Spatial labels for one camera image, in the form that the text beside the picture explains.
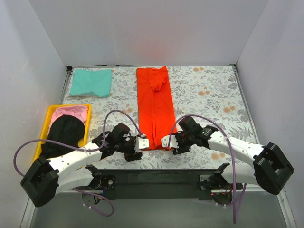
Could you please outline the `orange t shirt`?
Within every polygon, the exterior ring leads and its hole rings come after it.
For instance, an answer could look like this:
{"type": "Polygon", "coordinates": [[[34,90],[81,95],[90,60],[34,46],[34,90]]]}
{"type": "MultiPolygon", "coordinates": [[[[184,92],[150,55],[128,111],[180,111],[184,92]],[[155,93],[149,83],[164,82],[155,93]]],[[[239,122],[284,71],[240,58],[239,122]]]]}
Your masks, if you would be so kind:
{"type": "Polygon", "coordinates": [[[162,149],[161,138],[177,131],[168,69],[138,68],[136,78],[140,131],[149,139],[150,150],[162,149]]]}

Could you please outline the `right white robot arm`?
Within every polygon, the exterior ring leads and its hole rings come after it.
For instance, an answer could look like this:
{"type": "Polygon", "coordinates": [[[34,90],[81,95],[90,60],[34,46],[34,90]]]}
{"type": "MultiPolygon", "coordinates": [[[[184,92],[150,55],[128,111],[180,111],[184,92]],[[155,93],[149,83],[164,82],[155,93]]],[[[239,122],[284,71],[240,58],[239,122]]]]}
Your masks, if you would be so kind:
{"type": "Polygon", "coordinates": [[[209,177],[199,179],[198,185],[203,189],[252,184],[277,195],[295,171],[275,143],[260,145],[228,137],[217,124],[202,127],[191,115],[176,123],[181,131],[171,132],[161,140],[163,147],[173,149],[173,154],[189,152],[196,145],[231,156],[231,162],[220,165],[209,177]]]}

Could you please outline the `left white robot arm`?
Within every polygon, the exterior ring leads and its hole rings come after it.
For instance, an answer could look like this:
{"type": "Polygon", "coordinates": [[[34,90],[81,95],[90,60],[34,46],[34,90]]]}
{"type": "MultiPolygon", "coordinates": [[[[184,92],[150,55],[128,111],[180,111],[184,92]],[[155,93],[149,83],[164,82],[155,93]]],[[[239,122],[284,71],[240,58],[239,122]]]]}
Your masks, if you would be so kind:
{"type": "Polygon", "coordinates": [[[37,158],[24,175],[21,186],[35,207],[42,207],[55,195],[77,187],[96,190],[102,183],[101,172],[93,166],[114,152],[121,152],[128,162],[141,159],[150,146],[143,133],[130,135],[130,129],[120,123],[87,145],[54,158],[37,158]]]}

